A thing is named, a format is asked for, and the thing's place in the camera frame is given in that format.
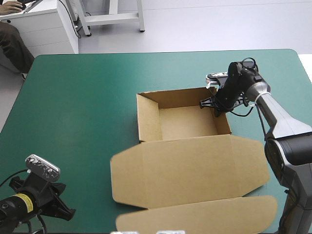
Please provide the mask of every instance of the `person's leg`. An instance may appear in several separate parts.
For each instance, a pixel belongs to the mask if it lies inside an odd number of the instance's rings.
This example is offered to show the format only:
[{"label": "person's leg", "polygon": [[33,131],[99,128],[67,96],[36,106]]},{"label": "person's leg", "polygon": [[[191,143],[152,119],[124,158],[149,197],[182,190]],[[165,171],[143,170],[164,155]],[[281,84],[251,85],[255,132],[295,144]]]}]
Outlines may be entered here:
[{"label": "person's leg", "polygon": [[8,23],[0,22],[0,47],[18,70],[29,72],[34,57],[24,45],[18,30]]}]

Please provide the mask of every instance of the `green tabletop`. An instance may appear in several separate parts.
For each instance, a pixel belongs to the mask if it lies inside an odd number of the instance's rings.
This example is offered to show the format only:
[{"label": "green tabletop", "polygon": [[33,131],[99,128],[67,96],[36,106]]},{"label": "green tabletop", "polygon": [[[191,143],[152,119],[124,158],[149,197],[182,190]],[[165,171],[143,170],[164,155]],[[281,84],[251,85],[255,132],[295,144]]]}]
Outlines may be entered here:
[{"label": "green tabletop", "polygon": [[[0,178],[24,169],[29,154],[46,158],[61,168],[60,182],[67,184],[61,197],[77,209],[69,222],[46,218],[48,230],[113,231],[117,215],[138,210],[113,201],[109,165],[114,154],[138,144],[136,93],[202,87],[206,74],[246,57],[256,59],[275,99],[312,125],[311,83],[292,50],[39,56],[0,134]],[[234,135],[263,142],[256,111],[227,115]],[[267,232],[277,230],[284,190],[271,172],[270,181],[250,194],[278,199]],[[3,186],[0,198],[12,193]]]}]

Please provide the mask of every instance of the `cardboard box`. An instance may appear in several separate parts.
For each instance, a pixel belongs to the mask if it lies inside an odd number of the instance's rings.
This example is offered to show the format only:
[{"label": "cardboard box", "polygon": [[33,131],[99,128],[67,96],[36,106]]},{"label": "cardboard box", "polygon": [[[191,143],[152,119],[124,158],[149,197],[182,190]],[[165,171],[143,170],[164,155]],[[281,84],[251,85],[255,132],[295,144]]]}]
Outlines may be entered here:
[{"label": "cardboard box", "polygon": [[269,180],[261,142],[232,135],[143,142],[111,159],[113,199],[158,208],[243,196]]},{"label": "cardboard box", "polygon": [[262,143],[232,136],[225,114],[201,109],[210,95],[206,88],[137,94],[142,143],[111,159],[112,189],[116,202],[149,210],[121,215],[119,231],[253,234],[274,220],[273,197],[241,198],[269,180]]},{"label": "cardboard box", "polygon": [[186,234],[258,234],[275,218],[272,196],[239,197],[145,210],[120,215],[119,231],[155,234],[160,229],[185,230]]},{"label": "cardboard box", "polygon": [[216,118],[212,108],[200,108],[199,102],[210,96],[206,88],[137,94],[139,140],[147,142],[230,134],[225,114]]}]

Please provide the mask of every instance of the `white cabinet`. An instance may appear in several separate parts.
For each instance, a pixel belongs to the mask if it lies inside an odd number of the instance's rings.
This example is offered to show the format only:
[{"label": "white cabinet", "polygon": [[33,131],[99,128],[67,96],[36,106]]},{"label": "white cabinet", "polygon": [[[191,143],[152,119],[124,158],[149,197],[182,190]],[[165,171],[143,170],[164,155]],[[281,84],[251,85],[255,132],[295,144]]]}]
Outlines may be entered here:
[{"label": "white cabinet", "polygon": [[47,54],[77,54],[78,38],[65,7],[58,0],[44,0],[26,14],[0,16],[15,26],[26,47],[36,57]]}]

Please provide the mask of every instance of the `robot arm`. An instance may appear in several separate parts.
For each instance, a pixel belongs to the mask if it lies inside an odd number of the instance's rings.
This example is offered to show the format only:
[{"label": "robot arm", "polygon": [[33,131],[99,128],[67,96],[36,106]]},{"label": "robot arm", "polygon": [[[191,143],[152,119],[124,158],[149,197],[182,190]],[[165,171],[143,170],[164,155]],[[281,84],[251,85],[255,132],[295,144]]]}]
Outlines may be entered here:
[{"label": "robot arm", "polygon": [[265,155],[280,185],[289,189],[276,233],[307,234],[312,223],[312,127],[294,119],[272,97],[253,58],[232,62],[227,73],[207,75],[206,82],[219,89],[200,106],[215,108],[216,116],[249,101],[255,102],[260,119],[263,114],[270,126],[264,130]]}]

